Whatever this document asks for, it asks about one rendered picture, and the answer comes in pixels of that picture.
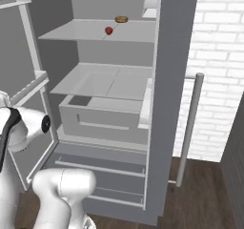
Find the grey fridge drawer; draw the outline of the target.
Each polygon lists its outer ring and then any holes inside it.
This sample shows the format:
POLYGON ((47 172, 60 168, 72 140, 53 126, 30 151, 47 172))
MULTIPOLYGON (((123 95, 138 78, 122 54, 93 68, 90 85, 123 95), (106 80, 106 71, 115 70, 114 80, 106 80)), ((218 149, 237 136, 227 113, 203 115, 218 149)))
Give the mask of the grey fridge drawer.
POLYGON ((67 135, 135 142, 142 102, 68 95, 59 105, 67 135))

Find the grey fridge shelf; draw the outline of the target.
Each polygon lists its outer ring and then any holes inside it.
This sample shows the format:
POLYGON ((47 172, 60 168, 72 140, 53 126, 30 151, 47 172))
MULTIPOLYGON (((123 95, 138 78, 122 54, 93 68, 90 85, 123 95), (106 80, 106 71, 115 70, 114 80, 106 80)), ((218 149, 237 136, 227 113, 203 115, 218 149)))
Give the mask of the grey fridge shelf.
POLYGON ((116 23, 114 20, 72 19, 41 35, 40 39, 152 43, 155 39, 155 22, 129 20, 127 23, 116 23), (111 35, 106 35, 106 27, 113 28, 111 35))
POLYGON ((152 76, 152 67, 79 63, 51 93, 142 100, 152 76))

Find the grey fridge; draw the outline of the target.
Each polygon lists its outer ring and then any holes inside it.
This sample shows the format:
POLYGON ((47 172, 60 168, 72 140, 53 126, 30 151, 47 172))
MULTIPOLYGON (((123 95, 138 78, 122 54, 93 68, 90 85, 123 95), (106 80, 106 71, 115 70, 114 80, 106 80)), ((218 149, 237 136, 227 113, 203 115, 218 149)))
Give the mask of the grey fridge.
POLYGON ((71 94, 52 94, 51 90, 79 63, 153 67, 154 41, 49 40, 40 39, 40 36, 72 19, 114 20, 115 16, 123 15, 129 20, 145 21, 141 17, 142 3, 143 0, 32 0, 30 5, 39 55, 51 80, 48 95, 58 144, 74 145, 74 150, 80 155, 112 157, 146 167, 143 207, 93 199, 91 196, 85 199, 84 206, 91 214, 139 223, 144 223, 143 212, 146 210, 150 127, 139 129, 137 126, 135 142, 67 135, 59 105, 71 94))

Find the grey right fridge door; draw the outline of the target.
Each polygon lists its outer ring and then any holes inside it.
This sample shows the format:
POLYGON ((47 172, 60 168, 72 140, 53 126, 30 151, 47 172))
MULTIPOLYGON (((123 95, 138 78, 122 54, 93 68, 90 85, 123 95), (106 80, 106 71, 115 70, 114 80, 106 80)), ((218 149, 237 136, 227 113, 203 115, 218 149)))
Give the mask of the grey right fridge door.
POLYGON ((163 214, 197 0, 160 0, 145 224, 163 214))

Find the grey fridge door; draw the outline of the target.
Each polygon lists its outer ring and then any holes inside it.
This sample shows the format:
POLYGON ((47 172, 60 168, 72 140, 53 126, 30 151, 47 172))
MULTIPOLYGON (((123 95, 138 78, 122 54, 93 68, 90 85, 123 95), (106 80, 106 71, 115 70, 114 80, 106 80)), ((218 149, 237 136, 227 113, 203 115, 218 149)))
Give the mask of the grey fridge door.
POLYGON ((160 0, 145 224, 163 214, 197 0, 160 0))
MULTIPOLYGON (((32 28, 29 4, 0 10, 0 91, 7 93, 11 99, 32 82, 35 71, 44 70, 32 28)), ((42 168, 57 144, 47 84, 24 105, 11 104, 12 107, 42 112, 51 119, 47 133, 36 137, 27 149, 10 155, 20 178, 21 191, 29 189, 34 175, 42 168)))

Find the grey left fridge door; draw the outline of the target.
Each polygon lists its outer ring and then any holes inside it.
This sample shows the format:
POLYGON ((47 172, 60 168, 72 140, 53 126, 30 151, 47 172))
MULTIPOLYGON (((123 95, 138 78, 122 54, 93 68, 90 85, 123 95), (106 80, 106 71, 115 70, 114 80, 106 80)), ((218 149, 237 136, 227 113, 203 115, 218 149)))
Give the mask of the grey left fridge door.
MULTIPOLYGON (((7 93, 11 99, 32 82, 35 71, 44 70, 32 28, 29 4, 0 10, 0 91, 7 93)), ((36 137, 27 149, 10 155, 20 178, 21 191, 29 189, 34 175, 42 168, 57 144, 47 84, 24 105, 11 104, 12 107, 42 112, 51 119, 47 133, 36 137)))

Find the grey freezer drawer front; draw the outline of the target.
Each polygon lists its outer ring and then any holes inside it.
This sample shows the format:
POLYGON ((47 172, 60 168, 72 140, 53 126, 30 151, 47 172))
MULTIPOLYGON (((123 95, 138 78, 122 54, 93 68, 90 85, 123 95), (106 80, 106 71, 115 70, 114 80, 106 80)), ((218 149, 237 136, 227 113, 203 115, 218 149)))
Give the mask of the grey freezer drawer front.
MULTIPOLYGON (((46 161, 45 168, 72 168, 65 165, 56 165, 54 163, 56 160, 146 175, 144 164, 135 164, 112 157, 105 159, 94 155, 80 155, 74 150, 74 145, 66 145, 64 143, 57 145, 46 161)), ((96 189, 91 198, 134 207, 143 207, 145 177, 131 177, 99 171, 93 172, 96 176, 96 189)))

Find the brown round food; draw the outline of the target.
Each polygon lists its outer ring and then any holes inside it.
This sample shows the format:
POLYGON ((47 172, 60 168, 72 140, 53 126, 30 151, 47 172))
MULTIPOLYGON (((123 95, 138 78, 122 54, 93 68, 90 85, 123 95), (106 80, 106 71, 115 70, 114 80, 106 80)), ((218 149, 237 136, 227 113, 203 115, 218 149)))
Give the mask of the brown round food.
POLYGON ((114 21, 116 23, 127 23, 129 20, 128 16, 118 15, 115 16, 114 21))

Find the dark grey cabinet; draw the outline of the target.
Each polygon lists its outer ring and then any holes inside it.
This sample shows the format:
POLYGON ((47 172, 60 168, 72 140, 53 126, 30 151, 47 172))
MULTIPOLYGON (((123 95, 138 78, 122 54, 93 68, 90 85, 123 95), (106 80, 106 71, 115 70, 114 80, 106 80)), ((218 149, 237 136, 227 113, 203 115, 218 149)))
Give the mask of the dark grey cabinet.
POLYGON ((236 229, 244 229, 244 93, 220 161, 236 229))

